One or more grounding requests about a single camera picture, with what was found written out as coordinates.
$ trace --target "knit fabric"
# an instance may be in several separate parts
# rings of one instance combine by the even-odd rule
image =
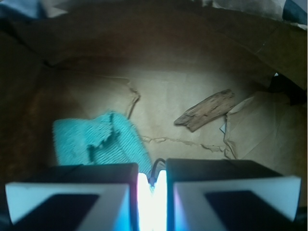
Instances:
[[[56,120],[53,137],[60,165],[137,163],[139,172],[148,175],[151,171],[151,160],[135,127],[122,114]]]

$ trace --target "brown paper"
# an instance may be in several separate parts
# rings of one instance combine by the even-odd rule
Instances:
[[[307,89],[307,31],[263,17],[204,8],[212,28]]]
[[[307,109],[290,106],[283,94],[256,92],[227,113],[224,138],[230,159],[254,160],[302,178],[307,203]]]

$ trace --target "cable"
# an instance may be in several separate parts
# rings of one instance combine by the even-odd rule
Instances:
[[[163,162],[164,164],[166,163],[166,161],[163,158],[158,158],[157,160],[155,160],[152,170],[151,170],[151,176],[148,179],[149,184],[153,187],[155,182],[156,182],[156,178],[155,178],[155,172],[156,172],[156,168],[159,162]]]

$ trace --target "black object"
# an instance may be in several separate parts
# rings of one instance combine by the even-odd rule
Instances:
[[[281,174],[248,160],[168,159],[167,230],[174,230],[173,184],[181,181],[232,180],[279,177]]]
[[[158,158],[157,160],[155,160],[152,170],[151,170],[151,176],[148,179],[148,182],[151,186],[154,186],[155,182],[157,181],[157,178],[155,176],[158,175],[156,170],[157,170],[157,165],[159,162],[166,164],[166,161],[163,158]]]
[[[74,231],[98,197],[93,194],[54,195],[22,218],[10,230]]]
[[[33,176],[23,182],[89,184],[126,183],[129,185],[131,229],[137,231],[139,229],[137,208],[137,179],[138,165],[136,163],[131,163],[95,166],[79,165],[51,167],[45,172]]]
[[[290,104],[305,103],[307,101],[306,93],[286,76],[278,74],[271,80],[269,92],[284,92],[290,98]]]
[[[251,191],[211,192],[205,197],[230,231],[292,229],[287,218]]]

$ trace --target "turquoise fabric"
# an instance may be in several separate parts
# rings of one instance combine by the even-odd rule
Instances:
[[[139,172],[148,175],[151,171],[151,160],[135,127],[122,114],[56,120],[53,137],[60,165],[137,163]]]

